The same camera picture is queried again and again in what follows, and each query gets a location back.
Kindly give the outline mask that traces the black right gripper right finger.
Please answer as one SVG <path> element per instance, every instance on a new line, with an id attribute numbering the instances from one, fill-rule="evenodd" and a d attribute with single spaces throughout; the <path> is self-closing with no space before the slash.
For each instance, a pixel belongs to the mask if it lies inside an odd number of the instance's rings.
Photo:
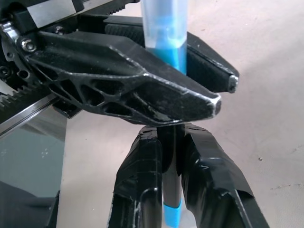
<path id="1" fill-rule="evenodd" d="M 270 228 L 244 174 L 206 129 L 185 125 L 181 181 L 197 228 Z"/>

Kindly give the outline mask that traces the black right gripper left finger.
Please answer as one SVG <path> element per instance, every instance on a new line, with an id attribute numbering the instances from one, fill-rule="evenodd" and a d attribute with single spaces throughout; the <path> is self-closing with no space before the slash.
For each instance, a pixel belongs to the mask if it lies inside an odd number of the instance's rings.
<path id="1" fill-rule="evenodd" d="M 162 145 L 143 127 L 114 184 L 108 228 L 162 228 Z"/>

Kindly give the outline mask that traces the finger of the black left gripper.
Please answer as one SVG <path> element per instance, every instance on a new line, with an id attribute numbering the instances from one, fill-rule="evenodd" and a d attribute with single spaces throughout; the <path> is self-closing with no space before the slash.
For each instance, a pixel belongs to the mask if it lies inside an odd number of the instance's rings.
<path id="1" fill-rule="evenodd" d="M 90 15 L 78 18 L 79 30 L 127 37 L 144 47 L 140 17 Z M 187 75 L 214 93 L 236 91 L 239 72 L 207 43 L 187 34 Z"/>
<path id="2" fill-rule="evenodd" d="M 126 37 L 35 33 L 25 61 L 75 106 L 133 124 L 168 126 L 215 117 L 221 97 Z"/>

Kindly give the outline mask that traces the black pen with blue band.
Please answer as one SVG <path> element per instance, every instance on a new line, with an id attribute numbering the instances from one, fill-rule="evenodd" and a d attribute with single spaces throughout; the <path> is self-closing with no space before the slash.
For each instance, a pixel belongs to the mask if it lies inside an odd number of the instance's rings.
<path id="1" fill-rule="evenodd" d="M 168 227 L 178 228 L 181 217 L 181 177 L 178 174 L 177 155 L 184 137 L 183 125 L 157 128 L 162 146 L 162 189 L 164 219 Z"/>

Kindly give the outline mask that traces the blue pen with translucent cap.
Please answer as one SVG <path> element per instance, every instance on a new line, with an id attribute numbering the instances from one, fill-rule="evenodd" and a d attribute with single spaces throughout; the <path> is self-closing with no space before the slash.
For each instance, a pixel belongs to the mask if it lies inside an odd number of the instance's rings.
<path id="1" fill-rule="evenodd" d="M 186 73 L 188 0 L 141 0 L 145 48 Z"/>

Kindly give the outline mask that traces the grey glossy panel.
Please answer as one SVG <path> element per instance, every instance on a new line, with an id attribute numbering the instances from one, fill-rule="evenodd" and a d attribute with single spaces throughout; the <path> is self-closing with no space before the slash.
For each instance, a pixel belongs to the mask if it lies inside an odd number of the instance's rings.
<path id="1" fill-rule="evenodd" d="M 0 181 L 37 197 L 60 189 L 67 119 L 46 110 L 0 139 Z"/>

